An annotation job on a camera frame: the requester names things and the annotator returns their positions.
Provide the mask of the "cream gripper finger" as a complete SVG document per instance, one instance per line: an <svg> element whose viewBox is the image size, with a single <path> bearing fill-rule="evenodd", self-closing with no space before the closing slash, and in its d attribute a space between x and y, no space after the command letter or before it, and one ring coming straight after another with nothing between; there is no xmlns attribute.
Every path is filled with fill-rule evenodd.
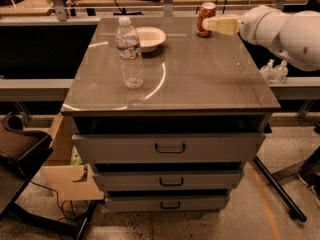
<svg viewBox="0 0 320 240"><path fill-rule="evenodd" d="M237 17L211 17L202 21L205 30L225 35L235 35L240 29L240 20Z"/></svg>

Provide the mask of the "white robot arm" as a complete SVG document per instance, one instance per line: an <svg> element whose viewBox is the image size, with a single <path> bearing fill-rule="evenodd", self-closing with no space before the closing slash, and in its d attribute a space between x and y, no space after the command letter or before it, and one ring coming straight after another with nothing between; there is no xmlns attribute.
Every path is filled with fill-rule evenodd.
<svg viewBox="0 0 320 240"><path fill-rule="evenodd" d="M255 7L242 16L217 16L202 21L205 30L233 35L269 50L306 72L320 69L320 13L285 13L268 6Z"/></svg>

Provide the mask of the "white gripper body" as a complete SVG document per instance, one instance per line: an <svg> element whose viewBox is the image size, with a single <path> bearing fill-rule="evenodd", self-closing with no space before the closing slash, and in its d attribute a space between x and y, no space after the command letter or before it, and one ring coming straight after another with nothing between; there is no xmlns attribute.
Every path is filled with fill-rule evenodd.
<svg viewBox="0 0 320 240"><path fill-rule="evenodd" d="M274 12L274 8L260 5L244 13L240 19L241 38L253 45L271 45L273 37L266 27L269 21L263 20Z"/></svg>

